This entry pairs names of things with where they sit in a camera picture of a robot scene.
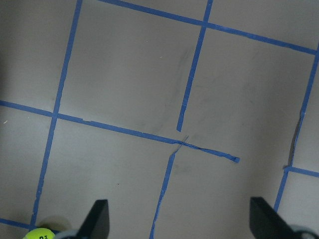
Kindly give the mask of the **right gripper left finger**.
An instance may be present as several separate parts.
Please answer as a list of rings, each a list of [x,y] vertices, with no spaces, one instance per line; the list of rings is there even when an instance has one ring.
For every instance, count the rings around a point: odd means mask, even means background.
[[[110,232],[108,200],[96,200],[79,231],[78,239],[107,239]]]

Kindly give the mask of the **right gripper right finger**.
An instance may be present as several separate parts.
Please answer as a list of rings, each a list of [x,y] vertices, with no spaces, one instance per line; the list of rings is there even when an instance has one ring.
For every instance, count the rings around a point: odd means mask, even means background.
[[[299,238],[262,197],[250,198],[249,228],[256,239]]]

